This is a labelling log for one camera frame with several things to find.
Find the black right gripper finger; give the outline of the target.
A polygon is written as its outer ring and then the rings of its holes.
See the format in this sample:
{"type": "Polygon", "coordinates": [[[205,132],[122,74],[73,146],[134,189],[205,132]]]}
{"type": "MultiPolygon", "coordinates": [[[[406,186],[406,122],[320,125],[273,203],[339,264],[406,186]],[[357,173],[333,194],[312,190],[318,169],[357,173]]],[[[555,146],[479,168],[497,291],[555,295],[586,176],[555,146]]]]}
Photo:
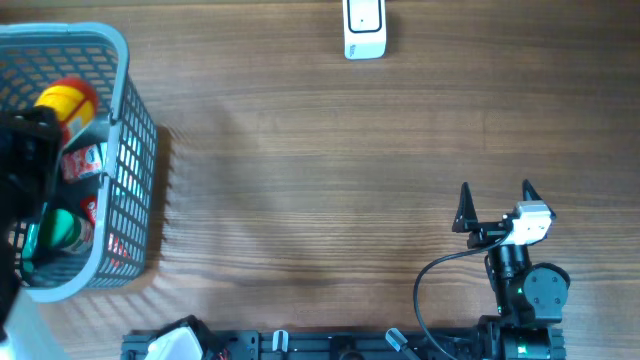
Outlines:
{"type": "Polygon", "coordinates": [[[452,224],[454,233],[468,233],[478,229],[478,218],[468,182],[461,185],[459,205],[452,224]]]}
{"type": "Polygon", "coordinates": [[[528,179],[522,182],[522,194],[524,201],[542,201],[541,196],[536,192],[528,179]]]}

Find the red sriracha sauce bottle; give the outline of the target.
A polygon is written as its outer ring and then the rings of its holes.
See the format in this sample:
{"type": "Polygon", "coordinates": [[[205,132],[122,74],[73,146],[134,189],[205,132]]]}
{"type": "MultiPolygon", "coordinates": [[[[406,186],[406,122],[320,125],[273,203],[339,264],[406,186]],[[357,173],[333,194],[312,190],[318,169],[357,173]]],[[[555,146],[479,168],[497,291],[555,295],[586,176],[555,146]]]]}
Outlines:
{"type": "Polygon", "coordinates": [[[78,77],[63,77],[41,92],[35,106],[54,111],[62,130],[62,145],[68,147],[93,122],[99,97],[95,88],[78,77]]]}

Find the green lid can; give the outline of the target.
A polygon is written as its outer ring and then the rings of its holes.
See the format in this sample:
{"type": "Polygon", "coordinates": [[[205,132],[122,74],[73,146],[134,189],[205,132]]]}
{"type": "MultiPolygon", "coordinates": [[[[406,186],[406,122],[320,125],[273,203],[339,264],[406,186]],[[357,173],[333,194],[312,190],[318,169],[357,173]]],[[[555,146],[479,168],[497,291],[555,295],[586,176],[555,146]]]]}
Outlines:
{"type": "Polygon", "coordinates": [[[92,223],[64,209],[48,211],[40,223],[38,246],[69,254],[83,254],[93,247],[92,223]]]}

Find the mint toilet wipes pack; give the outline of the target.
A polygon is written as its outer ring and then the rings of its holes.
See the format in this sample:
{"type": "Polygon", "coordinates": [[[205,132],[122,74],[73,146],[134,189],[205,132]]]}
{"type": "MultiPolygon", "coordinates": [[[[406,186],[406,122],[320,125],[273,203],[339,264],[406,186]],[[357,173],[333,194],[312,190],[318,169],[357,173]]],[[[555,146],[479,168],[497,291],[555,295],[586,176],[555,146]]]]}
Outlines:
{"type": "Polygon", "coordinates": [[[112,135],[107,142],[104,172],[110,180],[111,199],[133,214],[146,205],[146,170],[142,145],[133,135],[112,135]]]}

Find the red Nescafe sachet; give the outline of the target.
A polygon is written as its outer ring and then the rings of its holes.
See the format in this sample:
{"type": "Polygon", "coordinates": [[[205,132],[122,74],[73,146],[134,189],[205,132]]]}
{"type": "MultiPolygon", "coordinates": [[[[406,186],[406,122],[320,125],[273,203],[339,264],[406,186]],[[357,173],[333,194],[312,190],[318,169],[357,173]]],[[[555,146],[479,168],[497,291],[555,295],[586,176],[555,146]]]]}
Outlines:
{"type": "MultiPolygon", "coordinates": [[[[84,198],[81,201],[81,207],[86,213],[91,224],[95,225],[98,211],[97,196],[95,194],[91,194],[84,198]]],[[[124,243],[113,233],[109,234],[107,250],[122,258],[130,257],[124,243]]],[[[124,262],[119,259],[111,259],[110,264],[114,269],[124,266],[124,262]]]]}

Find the small red tissue pack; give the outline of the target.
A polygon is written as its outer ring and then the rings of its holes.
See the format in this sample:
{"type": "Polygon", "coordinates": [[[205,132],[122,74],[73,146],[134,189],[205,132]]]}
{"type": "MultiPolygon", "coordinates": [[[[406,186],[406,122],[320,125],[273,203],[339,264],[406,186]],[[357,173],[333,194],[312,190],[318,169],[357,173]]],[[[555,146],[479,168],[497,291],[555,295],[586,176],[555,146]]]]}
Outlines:
{"type": "Polygon", "coordinates": [[[89,145],[61,158],[62,178],[66,183],[75,183],[101,173],[106,165],[107,143],[89,145]]]}

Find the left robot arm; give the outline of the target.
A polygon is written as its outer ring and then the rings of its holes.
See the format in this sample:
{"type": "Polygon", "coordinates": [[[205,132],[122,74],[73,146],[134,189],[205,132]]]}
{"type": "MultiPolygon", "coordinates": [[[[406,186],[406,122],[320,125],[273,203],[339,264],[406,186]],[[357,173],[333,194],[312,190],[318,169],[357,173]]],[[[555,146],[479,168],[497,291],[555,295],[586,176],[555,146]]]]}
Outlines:
{"type": "Polygon", "coordinates": [[[9,232],[22,220],[38,221],[55,188],[62,130],[45,106],[1,113],[1,322],[19,293],[9,232]]]}

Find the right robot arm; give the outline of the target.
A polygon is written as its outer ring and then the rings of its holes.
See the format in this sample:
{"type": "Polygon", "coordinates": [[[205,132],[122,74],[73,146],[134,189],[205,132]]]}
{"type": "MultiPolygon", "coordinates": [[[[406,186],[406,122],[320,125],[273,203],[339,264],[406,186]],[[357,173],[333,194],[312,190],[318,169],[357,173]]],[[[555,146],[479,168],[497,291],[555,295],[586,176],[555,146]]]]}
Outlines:
{"type": "Polygon", "coordinates": [[[467,233],[467,247],[486,254],[484,266],[498,308],[496,316],[479,320],[479,357],[561,360],[567,351],[557,325],[571,279],[562,268],[534,264],[529,256],[529,248],[547,238],[556,214],[527,180],[522,194],[500,220],[481,222],[469,184],[461,186],[452,231],[467,233]]]}

